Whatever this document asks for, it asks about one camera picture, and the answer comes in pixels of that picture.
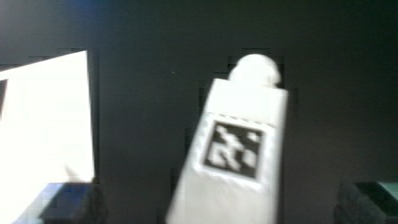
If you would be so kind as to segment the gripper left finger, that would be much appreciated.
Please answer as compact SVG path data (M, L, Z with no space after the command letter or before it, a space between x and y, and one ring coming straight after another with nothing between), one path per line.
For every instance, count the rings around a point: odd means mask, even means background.
M99 224L97 187L65 183L39 214L42 224Z

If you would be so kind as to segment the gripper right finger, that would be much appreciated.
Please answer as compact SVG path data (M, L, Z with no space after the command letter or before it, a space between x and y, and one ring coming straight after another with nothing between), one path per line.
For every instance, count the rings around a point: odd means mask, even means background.
M398 224L398 182L339 185L335 224Z

